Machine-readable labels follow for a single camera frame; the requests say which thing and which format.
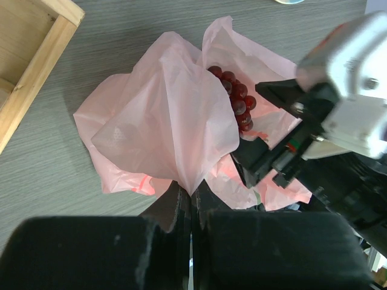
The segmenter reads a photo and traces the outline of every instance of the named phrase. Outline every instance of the pink plastic bag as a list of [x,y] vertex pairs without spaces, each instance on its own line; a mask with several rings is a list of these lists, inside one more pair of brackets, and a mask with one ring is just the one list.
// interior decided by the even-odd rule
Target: pink plastic bag
[[257,98],[247,138],[273,146],[296,124],[254,90],[258,82],[294,77],[294,64],[234,32],[231,17],[206,30],[202,53],[164,33],[132,74],[106,79],[74,114],[103,192],[160,196],[173,179],[192,193],[205,178],[233,208],[255,205],[257,194],[268,210],[308,202],[310,193],[297,181],[286,190],[269,176],[255,188],[242,185],[228,155],[238,147],[237,124],[227,93],[206,71],[211,65],[233,71]]

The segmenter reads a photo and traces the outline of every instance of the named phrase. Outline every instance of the screw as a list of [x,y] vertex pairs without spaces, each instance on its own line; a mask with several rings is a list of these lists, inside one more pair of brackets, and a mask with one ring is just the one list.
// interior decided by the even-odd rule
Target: screw
[[365,81],[366,89],[376,89],[379,86],[379,81],[374,78],[369,78]]
[[304,104],[296,102],[292,104],[291,108],[293,111],[297,112],[298,114],[301,114],[304,111]]

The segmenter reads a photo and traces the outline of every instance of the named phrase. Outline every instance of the red grape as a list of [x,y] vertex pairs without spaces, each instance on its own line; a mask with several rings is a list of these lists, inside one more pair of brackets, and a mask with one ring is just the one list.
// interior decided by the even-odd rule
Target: red grape
[[216,65],[213,65],[210,68],[208,68],[208,71],[219,79],[222,77],[222,69]]
[[253,121],[250,121],[249,123],[245,124],[245,125],[240,125],[239,128],[244,131],[244,132],[248,132],[250,131],[251,129],[253,129]]
[[250,112],[247,110],[242,115],[236,116],[236,122],[238,125],[246,125],[249,124],[252,120],[252,116],[250,115]]
[[222,73],[222,79],[230,82],[231,84],[235,83],[236,77],[233,72],[231,71],[224,71]]
[[249,111],[256,107],[256,100],[252,95],[246,96],[246,98],[244,98],[244,102],[246,103],[246,107]]
[[231,99],[231,107],[235,115],[242,115],[246,111],[246,104],[242,100]]
[[226,80],[221,80],[223,88],[227,91],[227,93],[230,95],[232,92],[232,85],[230,82]]
[[232,97],[233,98],[244,98],[247,96],[247,87],[242,83],[239,83],[232,88]]

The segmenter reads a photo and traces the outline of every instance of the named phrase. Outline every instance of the wooden board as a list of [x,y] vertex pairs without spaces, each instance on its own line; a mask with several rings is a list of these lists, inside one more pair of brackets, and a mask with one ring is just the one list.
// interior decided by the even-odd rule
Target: wooden board
[[0,0],[0,153],[83,16],[70,0]]
[[54,21],[29,0],[0,1],[0,78],[17,84]]
[[15,86],[12,85],[10,82],[0,79],[0,110],[8,100],[14,88]]

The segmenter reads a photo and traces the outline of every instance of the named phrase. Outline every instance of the table surface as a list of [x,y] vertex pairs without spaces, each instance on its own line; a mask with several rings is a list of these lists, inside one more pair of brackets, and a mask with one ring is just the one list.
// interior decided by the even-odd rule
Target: table surface
[[86,16],[0,155],[0,250],[24,219],[41,215],[138,214],[155,197],[103,195],[73,113],[112,74],[130,73],[165,31],[201,48],[216,18],[298,62],[335,26],[364,14],[366,0],[75,0]]

